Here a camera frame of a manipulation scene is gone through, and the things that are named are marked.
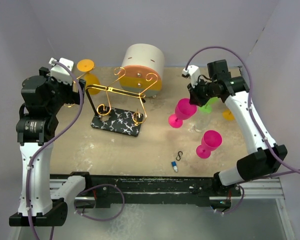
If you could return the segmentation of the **small blue white bottle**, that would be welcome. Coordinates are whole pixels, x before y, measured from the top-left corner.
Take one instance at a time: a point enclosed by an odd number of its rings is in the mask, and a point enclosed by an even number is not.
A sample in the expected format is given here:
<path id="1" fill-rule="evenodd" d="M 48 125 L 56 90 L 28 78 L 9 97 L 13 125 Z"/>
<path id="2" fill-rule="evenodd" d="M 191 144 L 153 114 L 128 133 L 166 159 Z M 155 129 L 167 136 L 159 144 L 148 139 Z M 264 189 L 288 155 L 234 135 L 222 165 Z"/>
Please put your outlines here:
<path id="1" fill-rule="evenodd" d="M 177 163 L 175 161 L 172 161 L 171 162 L 171 166 L 173 168 L 173 170 L 177 173 L 179 170 L 178 170 L 178 166 L 177 166 Z"/>

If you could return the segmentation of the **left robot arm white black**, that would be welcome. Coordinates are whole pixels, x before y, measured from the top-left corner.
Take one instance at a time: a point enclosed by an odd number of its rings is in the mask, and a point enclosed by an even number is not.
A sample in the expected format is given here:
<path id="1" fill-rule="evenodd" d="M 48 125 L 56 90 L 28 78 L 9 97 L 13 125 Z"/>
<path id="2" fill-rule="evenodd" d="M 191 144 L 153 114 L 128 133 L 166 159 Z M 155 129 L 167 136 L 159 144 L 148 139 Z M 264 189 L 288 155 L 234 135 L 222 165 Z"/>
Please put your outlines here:
<path id="1" fill-rule="evenodd" d="M 85 81 L 79 91 L 69 66 L 41 67 L 39 74 L 25 79 L 21 95 L 24 103 L 16 124 L 22 158 L 22 191 L 16 213 L 9 217 L 11 227 L 60 227 L 66 222 L 71 201 L 88 196 L 93 184 L 88 172 L 73 172 L 56 192 L 50 190 L 52 140 L 56 137 L 57 113 L 64 104 L 83 106 Z"/>

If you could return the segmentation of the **green wine glass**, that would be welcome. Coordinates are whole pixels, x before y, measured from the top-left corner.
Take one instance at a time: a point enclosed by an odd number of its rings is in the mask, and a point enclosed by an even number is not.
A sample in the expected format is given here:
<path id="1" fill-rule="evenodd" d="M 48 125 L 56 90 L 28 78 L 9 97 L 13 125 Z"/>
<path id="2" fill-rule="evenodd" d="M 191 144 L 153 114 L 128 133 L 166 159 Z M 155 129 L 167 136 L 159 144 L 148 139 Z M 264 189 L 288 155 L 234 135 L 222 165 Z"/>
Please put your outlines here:
<path id="1" fill-rule="evenodd" d="M 217 101 L 218 101 L 217 97 L 212 97 L 207 101 L 207 103 L 204 106 L 198 107 L 198 110 L 201 113 L 210 114 L 212 112 L 212 104 L 214 104 Z"/>

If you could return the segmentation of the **white round drawer cabinet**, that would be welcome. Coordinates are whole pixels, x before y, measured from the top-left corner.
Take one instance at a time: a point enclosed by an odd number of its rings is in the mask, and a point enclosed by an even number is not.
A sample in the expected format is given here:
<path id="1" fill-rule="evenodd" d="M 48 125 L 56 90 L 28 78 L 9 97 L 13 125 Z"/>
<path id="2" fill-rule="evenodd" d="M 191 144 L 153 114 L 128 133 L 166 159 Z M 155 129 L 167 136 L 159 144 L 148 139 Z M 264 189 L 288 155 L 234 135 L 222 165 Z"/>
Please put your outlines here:
<path id="1" fill-rule="evenodd" d="M 165 56 L 156 46 L 137 43 L 125 53 L 121 67 L 125 75 L 119 80 L 123 90 L 155 97 L 162 89 Z"/>

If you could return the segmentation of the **pink wine glass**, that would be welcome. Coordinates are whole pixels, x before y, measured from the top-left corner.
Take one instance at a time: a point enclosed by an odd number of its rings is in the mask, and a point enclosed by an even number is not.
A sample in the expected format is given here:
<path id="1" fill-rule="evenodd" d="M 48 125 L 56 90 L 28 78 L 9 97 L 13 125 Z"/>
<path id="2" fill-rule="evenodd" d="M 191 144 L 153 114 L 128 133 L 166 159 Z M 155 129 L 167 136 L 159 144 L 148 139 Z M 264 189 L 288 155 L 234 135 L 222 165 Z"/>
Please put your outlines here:
<path id="1" fill-rule="evenodd" d="M 178 101 L 174 114 L 168 118 L 168 123 L 173 128 L 180 128 L 183 122 L 197 112 L 197 106 L 190 104 L 189 98 L 182 98 Z"/>
<path id="2" fill-rule="evenodd" d="M 218 131 L 208 130 L 203 134 L 201 144 L 196 148 L 196 154 L 207 159 L 223 142 L 223 138 Z"/>

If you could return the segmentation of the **pink wine glass front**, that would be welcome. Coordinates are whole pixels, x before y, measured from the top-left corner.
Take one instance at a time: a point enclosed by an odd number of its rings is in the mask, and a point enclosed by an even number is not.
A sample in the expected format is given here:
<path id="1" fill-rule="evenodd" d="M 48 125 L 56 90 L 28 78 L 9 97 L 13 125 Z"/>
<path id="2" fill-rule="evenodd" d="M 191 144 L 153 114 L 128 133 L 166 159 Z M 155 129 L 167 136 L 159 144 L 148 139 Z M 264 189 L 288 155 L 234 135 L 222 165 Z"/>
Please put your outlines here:
<path id="1" fill-rule="evenodd" d="M 223 142 L 223 138 L 218 131 L 208 130 L 203 134 L 201 144 L 196 148 L 196 154 L 207 159 Z"/>

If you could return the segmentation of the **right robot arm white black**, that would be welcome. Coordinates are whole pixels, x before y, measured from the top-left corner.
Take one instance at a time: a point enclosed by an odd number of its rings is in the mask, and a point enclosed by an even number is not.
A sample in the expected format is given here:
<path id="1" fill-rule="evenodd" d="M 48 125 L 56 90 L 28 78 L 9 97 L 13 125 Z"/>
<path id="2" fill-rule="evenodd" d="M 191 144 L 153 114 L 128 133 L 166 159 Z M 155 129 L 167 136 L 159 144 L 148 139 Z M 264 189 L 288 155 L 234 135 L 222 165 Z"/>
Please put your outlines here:
<path id="1" fill-rule="evenodd" d="M 211 98 L 220 98 L 239 125 L 247 149 L 247 156 L 239 159 L 234 167 L 215 173 L 212 190 L 223 196 L 230 185 L 276 173 L 288 150 L 268 133 L 249 99 L 250 89 L 245 79 L 233 77 L 225 60 L 211 62 L 207 69 L 208 81 L 202 78 L 198 66 L 190 65 L 182 70 L 182 76 L 190 79 L 187 85 L 189 103 L 202 107 Z"/>

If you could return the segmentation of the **clear wine glass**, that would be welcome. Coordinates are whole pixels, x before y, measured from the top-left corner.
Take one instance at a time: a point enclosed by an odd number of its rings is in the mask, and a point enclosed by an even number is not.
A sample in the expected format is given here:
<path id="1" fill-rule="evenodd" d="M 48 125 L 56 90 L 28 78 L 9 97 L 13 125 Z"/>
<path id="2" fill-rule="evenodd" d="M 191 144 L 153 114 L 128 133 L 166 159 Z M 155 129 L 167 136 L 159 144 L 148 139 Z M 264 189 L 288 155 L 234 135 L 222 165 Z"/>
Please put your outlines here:
<path id="1" fill-rule="evenodd" d="M 194 115 L 193 129 L 197 133 L 202 133 L 211 121 L 211 114 L 206 112 L 197 112 Z"/>

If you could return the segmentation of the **orange wine glass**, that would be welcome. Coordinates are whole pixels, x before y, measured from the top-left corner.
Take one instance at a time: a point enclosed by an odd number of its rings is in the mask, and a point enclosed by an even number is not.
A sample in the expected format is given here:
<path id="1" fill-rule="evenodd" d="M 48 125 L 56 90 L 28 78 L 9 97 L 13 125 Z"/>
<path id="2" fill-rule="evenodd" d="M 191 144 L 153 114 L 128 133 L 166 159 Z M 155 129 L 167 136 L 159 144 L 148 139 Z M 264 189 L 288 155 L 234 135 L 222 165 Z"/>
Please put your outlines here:
<path id="1" fill-rule="evenodd" d="M 234 121 L 235 120 L 235 117 L 234 117 L 233 113 L 229 109 L 223 111 L 222 116 L 227 121 Z"/>
<path id="2" fill-rule="evenodd" d="M 95 68 L 94 61 L 91 59 L 82 59 L 77 63 L 76 67 L 83 73 L 80 78 L 86 81 L 86 86 L 100 84 L 98 77 L 91 73 L 91 71 Z"/>

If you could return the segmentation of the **black s-hook carabiner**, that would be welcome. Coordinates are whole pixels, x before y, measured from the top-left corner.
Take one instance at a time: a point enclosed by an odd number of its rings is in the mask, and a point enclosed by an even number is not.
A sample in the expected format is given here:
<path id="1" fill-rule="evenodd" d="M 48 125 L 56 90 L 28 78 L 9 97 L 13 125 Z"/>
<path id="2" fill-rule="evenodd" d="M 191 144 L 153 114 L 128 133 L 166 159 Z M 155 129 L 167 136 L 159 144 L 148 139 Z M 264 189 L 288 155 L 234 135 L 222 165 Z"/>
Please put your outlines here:
<path id="1" fill-rule="evenodd" d="M 177 155 L 175 157 L 175 160 L 176 161 L 180 161 L 182 159 L 182 156 L 183 156 L 183 152 L 180 150 L 177 152 Z"/>

